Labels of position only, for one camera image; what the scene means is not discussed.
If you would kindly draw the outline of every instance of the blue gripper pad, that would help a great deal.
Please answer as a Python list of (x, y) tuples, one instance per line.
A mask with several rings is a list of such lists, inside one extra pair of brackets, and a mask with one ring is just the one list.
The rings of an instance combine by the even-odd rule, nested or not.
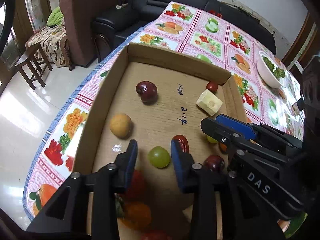
[(136, 159), (138, 155), (138, 143), (136, 140), (130, 140), (126, 153), (130, 155), (124, 177), (124, 187), (127, 189), (131, 184), (134, 166), (136, 164)]
[(257, 136), (249, 124), (236, 120), (230, 116), (219, 114), (216, 117), (216, 121), (236, 131), (239, 131), (244, 135), (244, 138), (246, 140), (249, 140), (249, 139), (254, 140)]
[(171, 140), (171, 158), (173, 162), (174, 171), (176, 173), (177, 183), (180, 190), (183, 190), (183, 170), (181, 166), (181, 161), (179, 158), (179, 152), (176, 148), (174, 141)]

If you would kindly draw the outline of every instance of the screw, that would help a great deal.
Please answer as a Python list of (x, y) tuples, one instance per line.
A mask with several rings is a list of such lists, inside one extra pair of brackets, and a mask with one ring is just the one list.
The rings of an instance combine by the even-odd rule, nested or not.
[(236, 171), (229, 171), (228, 175), (231, 178), (236, 178), (237, 177), (237, 172)]
[(81, 174), (80, 174), (80, 172), (73, 172), (73, 173), (71, 173), (71, 178), (73, 178), (73, 179), (77, 179), (77, 178), (79, 178), (81, 176)]
[(243, 150), (237, 149), (237, 153), (238, 153), (240, 156), (244, 156), (244, 151), (243, 151)]
[(202, 165), (200, 163), (194, 163), (191, 165), (191, 167), (194, 169), (194, 170), (199, 170), (202, 168)]
[(117, 167), (117, 165), (115, 163), (109, 163), (107, 165), (107, 169), (108, 170), (114, 170)]

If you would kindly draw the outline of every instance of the green cloth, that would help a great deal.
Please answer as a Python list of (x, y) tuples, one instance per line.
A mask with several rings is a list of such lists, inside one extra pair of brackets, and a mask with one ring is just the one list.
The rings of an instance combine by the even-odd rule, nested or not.
[(60, 25), (63, 19), (63, 14), (60, 10), (60, 6), (55, 8), (52, 13), (50, 14), (47, 25), (52, 26), (52, 25)]

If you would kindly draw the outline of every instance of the pink floral tablecloth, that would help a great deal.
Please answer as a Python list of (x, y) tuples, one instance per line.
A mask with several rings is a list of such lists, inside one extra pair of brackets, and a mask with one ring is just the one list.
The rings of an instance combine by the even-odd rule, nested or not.
[[(248, 122), (265, 123), (303, 138), (303, 113), (295, 109), (300, 86), (285, 71), (280, 89), (271, 89), (257, 72), (259, 51), (284, 65), (260, 42), (227, 21), (208, 12), (171, 2), (161, 16), (127, 39), (198, 57), (224, 68), (236, 80)], [(70, 175), (76, 148), (100, 82), (126, 45), (123, 43), (93, 70), (61, 109), (34, 158), (23, 193), (30, 219)]]

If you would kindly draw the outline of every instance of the green grape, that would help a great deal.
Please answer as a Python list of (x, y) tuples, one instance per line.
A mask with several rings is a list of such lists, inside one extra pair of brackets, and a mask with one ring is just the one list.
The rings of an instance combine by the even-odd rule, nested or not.
[(156, 168), (164, 168), (170, 163), (170, 155), (168, 151), (161, 146), (154, 147), (148, 153), (148, 159)]

